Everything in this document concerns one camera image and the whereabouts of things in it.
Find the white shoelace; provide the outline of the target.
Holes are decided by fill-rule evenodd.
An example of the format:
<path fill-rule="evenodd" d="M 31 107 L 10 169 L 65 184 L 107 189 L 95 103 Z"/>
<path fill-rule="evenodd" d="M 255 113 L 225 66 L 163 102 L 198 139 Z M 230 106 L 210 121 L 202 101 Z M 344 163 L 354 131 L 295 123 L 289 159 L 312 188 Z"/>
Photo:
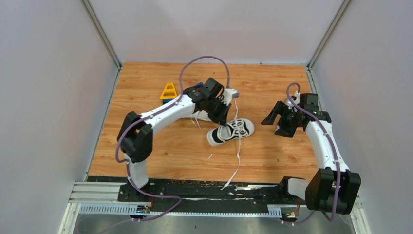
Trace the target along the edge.
<path fill-rule="evenodd" d="M 239 113 L 239 107 L 237 104 L 237 101 L 234 100 L 234 104 L 235 104 L 235 108 L 236 108 L 236 112 L 234 115 L 234 121 L 238 120 L 238 113 Z M 233 178 L 235 177 L 235 175 L 237 174 L 239 168 L 240 168 L 240 164 L 241 164 L 241 157 L 240 157 L 240 151 L 241 151 L 241 137 L 238 137 L 238 146 L 236 146 L 236 156 L 237 156 L 237 160 L 238 160 L 238 166 L 237 169 L 233 172 L 233 174 L 231 175 L 231 177 L 229 178 L 229 180 L 227 181 L 227 183 L 221 188 L 221 190 L 225 189 L 226 187 L 228 187 L 230 185 L 230 183 L 232 182 Z"/>

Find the black white sneaker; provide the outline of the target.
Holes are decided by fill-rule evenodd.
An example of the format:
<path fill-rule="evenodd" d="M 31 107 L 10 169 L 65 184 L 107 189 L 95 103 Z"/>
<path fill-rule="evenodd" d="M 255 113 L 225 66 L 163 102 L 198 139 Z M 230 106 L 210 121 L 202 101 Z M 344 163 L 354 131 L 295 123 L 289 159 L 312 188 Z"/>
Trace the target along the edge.
<path fill-rule="evenodd" d="M 249 137 L 255 131 L 252 121 L 246 118 L 234 119 L 226 126 L 219 126 L 208 131 L 206 138 L 211 146 L 219 146 L 232 140 Z"/>

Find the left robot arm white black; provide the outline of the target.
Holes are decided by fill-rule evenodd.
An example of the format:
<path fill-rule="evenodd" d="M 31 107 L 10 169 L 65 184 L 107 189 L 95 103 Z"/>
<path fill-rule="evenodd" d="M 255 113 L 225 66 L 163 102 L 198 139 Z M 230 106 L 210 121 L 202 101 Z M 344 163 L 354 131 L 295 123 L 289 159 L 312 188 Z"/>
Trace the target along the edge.
<path fill-rule="evenodd" d="M 238 90 L 225 88 L 209 78 L 203 85 L 186 88 L 177 98 L 154 110 L 141 114 L 129 112 L 117 137 L 115 157 L 121 162 L 118 154 L 124 154 L 131 196 L 137 201 L 149 196 L 146 159 L 152 153 L 153 138 L 159 131 L 197 112 L 205 112 L 212 122 L 225 126 L 231 101 L 238 96 Z"/>

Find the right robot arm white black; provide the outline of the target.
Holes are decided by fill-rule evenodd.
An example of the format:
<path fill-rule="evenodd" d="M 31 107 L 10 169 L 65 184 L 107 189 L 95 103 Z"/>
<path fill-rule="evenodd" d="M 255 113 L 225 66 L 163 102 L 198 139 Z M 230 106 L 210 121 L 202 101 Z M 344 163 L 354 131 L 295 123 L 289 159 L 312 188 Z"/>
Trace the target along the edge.
<path fill-rule="evenodd" d="M 327 111 L 320 110 L 318 95 L 296 93 L 286 103 L 278 101 L 261 124 L 276 124 L 274 134 L 288 138 L 302 128 L 317 160 L 318 170 L 311 181 L 283 177 L 278 190 L 280 201 L 288 204 L 300 198 L 310 210 L 348 215 L 361 186 L 361 177 L 351 172 L 340 155 L 331 118 Z"/>

